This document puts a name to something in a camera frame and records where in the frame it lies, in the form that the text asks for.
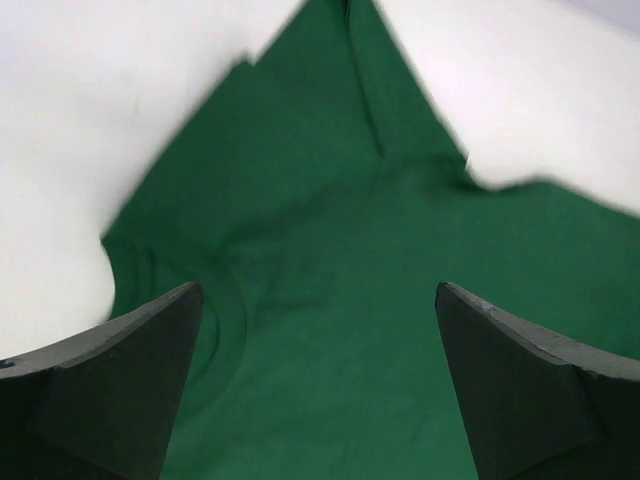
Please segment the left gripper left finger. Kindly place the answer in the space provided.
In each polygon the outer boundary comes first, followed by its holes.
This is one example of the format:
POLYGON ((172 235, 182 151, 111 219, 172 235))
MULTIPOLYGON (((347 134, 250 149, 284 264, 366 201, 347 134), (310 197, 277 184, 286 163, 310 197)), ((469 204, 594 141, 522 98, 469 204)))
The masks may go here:
POLYGON ((1 476, 157 479, 203 311, 186 283, 1 362, 1 476))

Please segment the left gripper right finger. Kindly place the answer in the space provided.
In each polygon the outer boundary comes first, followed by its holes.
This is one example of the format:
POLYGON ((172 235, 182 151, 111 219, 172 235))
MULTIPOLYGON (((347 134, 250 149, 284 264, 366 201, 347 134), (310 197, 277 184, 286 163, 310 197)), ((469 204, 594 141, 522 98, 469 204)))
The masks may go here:
POLYGON ((638 361, 452 283, 435 311, 480 479, 638 478, 638 361))

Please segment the dark green t-shirt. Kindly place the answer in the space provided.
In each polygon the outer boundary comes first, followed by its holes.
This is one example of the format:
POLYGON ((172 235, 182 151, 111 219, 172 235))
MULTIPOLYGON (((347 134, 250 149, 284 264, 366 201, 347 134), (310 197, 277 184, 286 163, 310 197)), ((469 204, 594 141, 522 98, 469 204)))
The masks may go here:
POLYGON ((474 478, 442 281, 638 354, 638 221, 465 166, 372 2, 310 1, 229 72, 103 240, 116 315, 205 293, 163 478, 474 478))

